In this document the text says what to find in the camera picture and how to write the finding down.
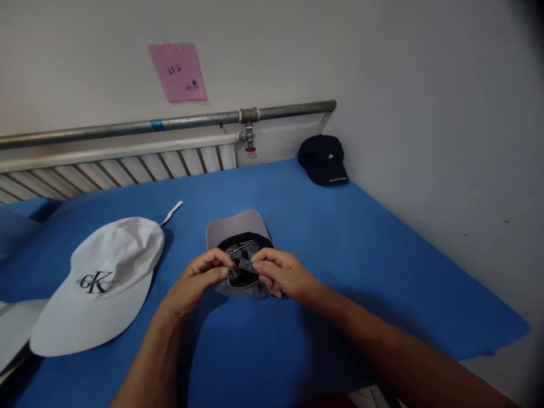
white fabric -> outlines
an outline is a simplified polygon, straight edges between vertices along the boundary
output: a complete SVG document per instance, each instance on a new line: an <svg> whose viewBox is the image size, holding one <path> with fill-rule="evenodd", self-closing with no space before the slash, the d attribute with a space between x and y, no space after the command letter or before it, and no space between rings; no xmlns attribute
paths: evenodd
<svg viewBox="0 0 544 408"><path fill-rule="evenodd" d="M151 272L163 245L163 230L145 218L125 218L97 229L72 255L72 294L103 300L127 290Z"/></svg>
<svg viewBox="0 0 544 408"><path fill-rule="evenodd" d="M176 211L181 205L183 204L183 201L180 201L176 204L176 206L170 210L170 212L168 213L168 215L166 216L166 218L164 219L164 221L161 222L160 226L162 227L163 225L165 225L168 220L170 219L170 217L172 216L172 214L174 213L174 211Z"/></svg>
<svg viewBox="0 0 544 408"><path fill-rule="evenodd" d="M47 299L0 302L0 372L30 339L34 323L46 303Z"/></svg>
<svg viewBox="0 0 544 408"><path fill-rule="evenodd" d="M70 274L36 322L31 350L60 356L121 334L146 300L163 246L163 230L145 218L125 218L91 234L74 251Z"/></svg>

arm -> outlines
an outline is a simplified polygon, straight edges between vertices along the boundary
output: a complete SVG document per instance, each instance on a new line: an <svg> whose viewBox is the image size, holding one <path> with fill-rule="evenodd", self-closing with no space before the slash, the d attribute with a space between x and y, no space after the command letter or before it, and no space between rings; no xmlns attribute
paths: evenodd
<svg viewBox="0 0 544 408"><path fill-rule="evenodd" d="M516 406L450 357L328 289L293 254L265 248L252 261L273 295L283 291L343 330L406 406Z"/></svg>
<svg viewBox="0 0 544 408"><path fill-rule="evenodd" d="M233 265L226 253L215 248L187 266L151 320L112 407L178 406L177 364L184 317L195 309L204 290L224 279Z"/></svg>

ck logo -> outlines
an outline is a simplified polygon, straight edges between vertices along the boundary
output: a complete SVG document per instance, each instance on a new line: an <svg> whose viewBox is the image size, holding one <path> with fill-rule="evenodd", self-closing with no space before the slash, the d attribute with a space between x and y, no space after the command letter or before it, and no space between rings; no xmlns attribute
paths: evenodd
<svg viewBox="0 0 544 408"><path fill-rule="evenodd" d="M81 279L81 281L79 282L79 285L83 288L83 289L87 289L87 288L90 288L88 292L85 292L85 293L95 293L94 292L94 288L96 286L96 288L98 289L98 292L97 293L104 293L105 290L104 288L102 288L102 286L100 285L100 281L102 279L104 279L105 277L111 275L113 272L95 272L95 275L85 275L83 277L83 279ZM105 280L104 282L102 282L102 284L104 283L111 283L110 281L108 280Z"/></svg>

white wall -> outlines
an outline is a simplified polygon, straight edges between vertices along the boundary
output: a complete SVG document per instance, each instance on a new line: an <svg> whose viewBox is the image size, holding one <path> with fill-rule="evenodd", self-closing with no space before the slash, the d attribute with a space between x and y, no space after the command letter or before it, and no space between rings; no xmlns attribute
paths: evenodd
<svg viewBox="0 0 544 408"><path fill-rule="evenodd" d="M7 0L0 135L337 99L326 131L351 178L533 325L466 363L527 403L544 331L544 74L510 7ZM167 102L146 47L161 41L197 44L207 101ZM242 164L293 157L319 119L259 123Z"/></svg>

pink paper note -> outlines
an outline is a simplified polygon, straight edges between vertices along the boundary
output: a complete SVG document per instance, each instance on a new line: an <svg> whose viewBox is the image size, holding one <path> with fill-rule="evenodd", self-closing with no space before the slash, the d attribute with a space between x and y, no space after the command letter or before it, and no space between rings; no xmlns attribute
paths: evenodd
<svg viewBox="0 0 544 408"><path fill-rule="evenodd" d="M148 44L166 98L170 102L206 99L197 46Z"/></svg>

